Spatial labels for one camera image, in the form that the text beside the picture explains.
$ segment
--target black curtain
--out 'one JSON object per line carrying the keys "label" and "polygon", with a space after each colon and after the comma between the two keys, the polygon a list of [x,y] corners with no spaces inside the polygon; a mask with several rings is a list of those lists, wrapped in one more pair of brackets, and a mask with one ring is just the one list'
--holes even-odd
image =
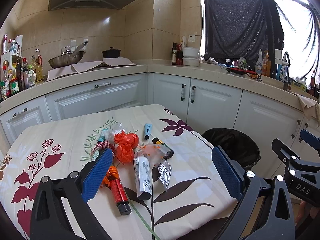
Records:
{"label": "black curtain", "polygon": [[205,58],[239,59],[250,66],[259,49],[269,51],[271,72],[275,49],[283,49],[284,33],[274,0],[204,0]]}

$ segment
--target silver foil wrapper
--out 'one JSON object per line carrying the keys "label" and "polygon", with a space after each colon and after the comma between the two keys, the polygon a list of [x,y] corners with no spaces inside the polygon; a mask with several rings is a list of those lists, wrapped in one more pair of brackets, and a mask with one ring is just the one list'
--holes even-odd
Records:
{"label": "silver foil wrapper", "polygon": [[169,188],[172,171],[170,163],[168,163],[166,160],[162,160],[158,166],[158,171],[160,173],[159,180],[162,182],[164,189],[167,191],[167,189]]}

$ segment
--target table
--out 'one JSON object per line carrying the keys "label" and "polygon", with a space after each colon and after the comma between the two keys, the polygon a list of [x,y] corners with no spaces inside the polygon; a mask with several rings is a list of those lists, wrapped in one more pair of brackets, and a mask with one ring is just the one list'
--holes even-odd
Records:
{"label": "table", "polygon": [[[153,178],[153,196],[148,201],[136,198],[133,165],[118,163],[132,207],[130,215],[119,214],[107,187],[100,188],[88,201],[112,239],[187,239],[185,235],[190,236],[189,232],[205,224],[215,232],[219,230],[236,200],[229,195],[212,163],[212,145],[168,109],[147,105],[45,123],[22,132],[0,165],[0,201],[26,239],[40,179],[61,179],[72,171],[80,171],[91,160],[90,152],[101,129],[110,129],[119,122],[127,133],[139,136],[139,145],[158,137],[174,155],[169,159],[172,177],[168,191],[164,193],[161,182]],[[148,141],[144,140],[145,123],[153,125]],[[74,232],[84,237],[66,199],[63,204]],[[202,230],[193,232],[199,236],[199,231]]]}

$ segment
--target wok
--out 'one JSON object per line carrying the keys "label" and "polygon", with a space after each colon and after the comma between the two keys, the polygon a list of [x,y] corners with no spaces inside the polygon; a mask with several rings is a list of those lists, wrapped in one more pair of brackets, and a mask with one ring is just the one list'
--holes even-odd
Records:
{"label": "wok", "polygon": [[84,43],[80,44],[74,52],[70,51],[70,46],[63,47],[61,50],[60,56],[54,57],[49,60],[50,66],[52,68],[60,68],[60,67],[65,67],[71,64],[78,63],[82,59],[84,54],[84,51],[79,51],[79,50],[81,50],[87,44],[88,44],[88,41],[85,41]]}

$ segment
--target black pot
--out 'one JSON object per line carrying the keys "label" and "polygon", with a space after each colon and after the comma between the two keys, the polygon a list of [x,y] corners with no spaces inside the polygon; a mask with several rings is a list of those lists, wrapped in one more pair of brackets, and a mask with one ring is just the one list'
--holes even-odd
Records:
{"label": "black pot", "polygon": [[120,57],[120,51],[120,49],[114,49],[113,47],[110,47],[110,49],[102,52],[103,58]]}

